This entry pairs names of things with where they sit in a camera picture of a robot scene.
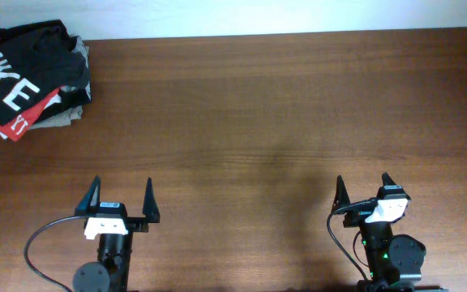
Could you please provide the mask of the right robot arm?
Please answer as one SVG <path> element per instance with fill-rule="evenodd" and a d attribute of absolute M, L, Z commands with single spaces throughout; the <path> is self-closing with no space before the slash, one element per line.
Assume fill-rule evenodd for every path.
<path fill-rule="evenodd" d="M 392 232 L 392 225 L 405 216 L 411 198 L 387 173 L 382 174 L 382 183 L 376 196 L 351 202 L 344 180 L 338 176 L 332 210 L 326 222 L 328 233 L 362 274 L 356 291 L 414 291 L 415 284 L 422 278 L 421 267 L 426 247 L 407 234 Z M 332 232 L 331 219 L 338 215 L 344 217 L 345 228 L 358 228 L 357 235 L 362 237 L 368 273 L 363 271 Z"/>

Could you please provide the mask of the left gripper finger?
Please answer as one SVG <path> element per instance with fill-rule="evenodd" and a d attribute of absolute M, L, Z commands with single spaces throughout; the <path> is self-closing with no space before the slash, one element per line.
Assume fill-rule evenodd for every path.
<path fill-rule="evenodd" d="M 75 216 L 88 216 L 97 213 L 97 209 L 100 203 L 100 190 L 101 190 L 101 179 L 97 175 L 88 192 L 83 196 L 82 200 L 75 207 Z"/>
<path fill-rule="evenodd" d="M 142 214 L 145 216 L 147 223 L 159 223 L 161 220 L 161 214 L 154 196 L 153 183 L 151 178 L 148 178 L 147 180 Z"/>

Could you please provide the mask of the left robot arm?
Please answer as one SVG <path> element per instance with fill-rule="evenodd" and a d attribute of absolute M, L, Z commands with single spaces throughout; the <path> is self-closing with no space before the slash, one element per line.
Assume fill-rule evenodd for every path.
<path fill-rule="evenodd" d="M 73 276 L 75 292 L 126 291 L 133 236 L 147 233 L 151 224 L 161 220 L 150 178 L 146 183 L 140 217 L 129 216 L 123 203 L 102 201 L 100 192 L 101 179 L 95 177 L 75 207 L 74 215 L 85 219 L 84 237 L 99 240 L 96 260 L 81 265 Z"/>

